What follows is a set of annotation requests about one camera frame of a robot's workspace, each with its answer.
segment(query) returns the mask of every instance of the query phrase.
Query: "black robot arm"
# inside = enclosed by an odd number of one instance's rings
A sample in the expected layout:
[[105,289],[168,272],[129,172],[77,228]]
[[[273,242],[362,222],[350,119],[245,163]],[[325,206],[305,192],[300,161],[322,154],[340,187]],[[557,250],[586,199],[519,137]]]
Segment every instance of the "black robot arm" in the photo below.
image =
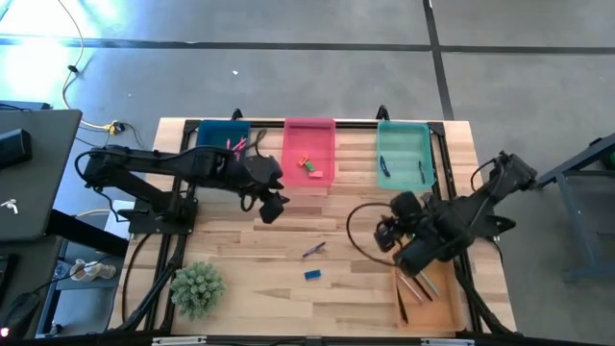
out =
[[504,152],[490,162],[495,167],[489,181],[470,196],[442,201],[425,195],[424,209],[412,192],[403,192],[391,201],[393,216],[378,224],[374,238],[384,252],[403,236],[411,239],[393,255],[394,264],[406,275],[417,275],[432,260],[451,260],[477,236],[497,236],[515,226],[512,220],[493,215],[493,207],[508,194],[530,188],[536,171]]
[[[279,192],[270,191],[283,188],[278,182],[282,170],[272,157],[256,155],[238,161],[231,150],[206,146],[180,154],[107,146],[81,156],[85,155],[89,155],[86,170],[81,173],[77,166],[77,171],[88,187],[98,190],[117,187],[147,202],[162,220],[181,222],[189,217],[185,199],[157,189],[133,172],[168,175],[200,187],[235,192],[241,197],[245,210],[254,200],[260,199],[263,202],[260,216],[265,223],[273,222],[283,212],[283,204],[288,202]],[[251,199],[250,207],[244,205],[246,197]]]

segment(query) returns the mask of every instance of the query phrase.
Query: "wooden table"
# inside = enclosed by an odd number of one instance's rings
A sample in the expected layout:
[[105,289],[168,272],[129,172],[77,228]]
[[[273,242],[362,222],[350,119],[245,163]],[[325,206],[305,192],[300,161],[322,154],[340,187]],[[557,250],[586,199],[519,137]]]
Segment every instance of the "wooden table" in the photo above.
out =
[[[185,121],[184,118],[161,119],[154,148],[178,152]],[[457,193],[470,194],[470,175],[478,167],[470,124],[445,121],[444,126]],[[281,161],[282,143],[283,129],[270,129],[259,149],[263,155],[273,155]],[[352,247],[345,233],[345,222],[355,206],[372,201],[389,202],[398,191],[383,190],[376,185],[376,131],[338,129],[335,146],[333,185],[286,188],[283,195],[291,202],[272,225],[260,221],[258,206],[250,212],[241,211],[239,198],[230,192],[197,190],[199,212],[195,232],[188,238],[184,266],[195,261],[214,263],[228,289],[206,319],[190,322],[176,315],[173,334],[451,335],[413,334],[395,328],[389,269],[367,260]],[[434,150],[438,176],[443,177],[437,145]],[[148,175],[146,179],[158,188],[171,189],[170,177]],[[480,175],[475,183],[480,184]],[[443,197],[448,197],[444,185],[441,190]],[[354,237],[365,250],[386,258],[372,237],[381,211],[360,212],[352,228]],[[160,235],[152,235],[136,257],[128,283],[128,313],[152,284],[160,239]],[[131,241],[124,268],[138,240],[139,237]],[[301,260],[306,249],[321,241],[327,241],[324,253]],[[173,242],[169,253],[174,248]],[[502,322],[514,330],[504,271],[496,249],[478,240],[469,249],[469,255],[478,292]],[[323,276],[307,282],[304,272],[313,269],[320,269]],[[120,286],[110,327],[121,322],[121,290]],[[164,315],[167,294],[168,284],[160,295],[156,328]],[[465,310],[465,320],[470,326],[467,305]]]

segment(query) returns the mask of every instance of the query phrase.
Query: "green object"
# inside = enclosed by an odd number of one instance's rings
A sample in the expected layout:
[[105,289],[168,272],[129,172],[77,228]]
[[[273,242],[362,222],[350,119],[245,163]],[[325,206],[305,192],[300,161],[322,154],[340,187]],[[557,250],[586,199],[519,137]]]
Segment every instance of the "green object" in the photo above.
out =
[[311,164],[310,161],[306,161],[305,165],[306,165],[308,171],[313,172],[315,170],[314,166]]
[[603,158],[603,164],[608,170],[615,170],[615,152]]
[[224,293],[220,273],[211,263],[196,262],[186,269],[178,269],[175,274],[171,301],[179,307],[180,315],[190,320],[203,318]]
[[[380,121],[376,155],[378,186],[397,190],[421,191],[434,182],[431,164],[430,128],[426,123]],[[380,169],[379,158],[386,158],[390,177]]]

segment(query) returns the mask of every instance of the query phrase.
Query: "pen in teal bin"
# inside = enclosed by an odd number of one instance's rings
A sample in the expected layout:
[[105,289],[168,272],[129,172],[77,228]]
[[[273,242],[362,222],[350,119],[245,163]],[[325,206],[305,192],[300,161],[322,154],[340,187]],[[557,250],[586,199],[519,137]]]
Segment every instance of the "pen in teal bin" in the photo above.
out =
[[391,173],[386,168],[386,162],[384,162],[384,158],[382,157],[382,155],[381,155],[381,170],[382,170],[382,173],[384,173],[384,176],[386,178],[391,178]]
[[423,173],[423,163],[419,161],[419,172],[421,172],[421,182],[425,183],[425,173]]

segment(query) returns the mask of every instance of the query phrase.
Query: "pen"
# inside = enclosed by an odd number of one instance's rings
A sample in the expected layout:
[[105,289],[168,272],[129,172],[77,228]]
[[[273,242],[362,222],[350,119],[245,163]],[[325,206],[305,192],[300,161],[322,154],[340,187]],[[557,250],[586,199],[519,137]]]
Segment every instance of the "pen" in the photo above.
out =
[[386,163],[384,162],[384,158],[381,155],[381,169],[382,173],[386,176],[386,178],[391,178],[391,173],[389,173],[388,169],[386,169]]
[[423,163],[419,161],[419,172],[421,172],[421,182],[425,183],[425,173],[423,173]]
[[323,246],[325,246],[326,243],[327,243],[326,241],[323,241],[320,244],[314,246],[313,248],[307,250],[307,252],[304,253],[303,258],[306,258],[307,256],[309,256],[309,255],[315,253],[316,251],[320,250]]

